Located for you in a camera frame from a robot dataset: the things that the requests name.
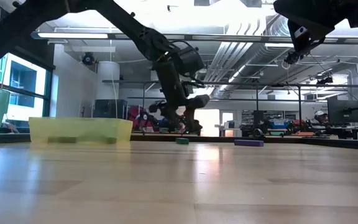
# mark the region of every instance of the ceiling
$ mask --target ceiling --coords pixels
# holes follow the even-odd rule
[[[127,12],[134,12],[135,18],[147,27],[152,27],[163,34],[231,34],[231,35],[284,35],[273,30],[265,31],[266,26],[271,25],[270,20],[275,17],[271,3],[264,1],[262,9],[248,8],[241,0],[210,0],[208,6],[195,6],[198,0],[115,0]],[[7,11],[12,11],[13,0],[0,0],[0,6]],[[120,32],[108,20],[96,11],[86,11],[79,14],[67,14],[55,21],[46,22],[39,31],[42,32]],[[347,21],[336,26],[336,30],[329,36],[358,37],[358,28],[350,29]],[[125,80],[150,80],[151,63],[146,61],[129,40],[59,40],[64,41],[65,51],[73,58],[81,60],[85,52],[94,52],[99,60],[113,60],[120,63],[121,74]],[[215,80],[228,81],[237,70],[255,57],[260,50],[260,44],[241,45],[227,42],[190,42],[200,49],[204,63],[208,66],[206,75],[214,75],[214,69],[226,66],[232,58],[221,56],[219,51],[227,50],[228,54],[238,53],[236,49],[246,48],[237,61],[233,61],[226,72],[215,74]],[[301,62],[303,65],[293,65],[286,70],[282,67],[282,60],[291,50],[288,47],[271,47],[269,57],[266,60],[255,60],[260,64],[271,64],[276,67],[254,67],[244,69],[241,73],[242,82],[250,82],[246,77],[257,76],[260,82],[276,83],[290,81],[292,83],[307,82],[310,76],[315,77],[323,69],[317,65],[316,60],[324,63],[324,69],[336,68],[338,72],[354,67],[351,64],[335,63],[340,59],[342,62],[358,62],[358,45],[320,45],[311,54],[315,58],[307,57]]]

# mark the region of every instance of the ceiling duct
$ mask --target ceiling duct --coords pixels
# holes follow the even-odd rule
[[[287,19],[280,16],[267,30],[266,35],[272,36],[290,36]],[[265,44],[252,44],[249,50],[244,54],[236,68],[239,69],[240,75],[231,78],[231,82],[246,82],[243,77],[254,76],[260,71],[260,67],[246,66],[247,64],[268,64],[275,60],[279,55],[286,52],[287,48],[266,47]],[[238,88],[238,85],[222,86],[214,90],[214,97],[222,97]]]

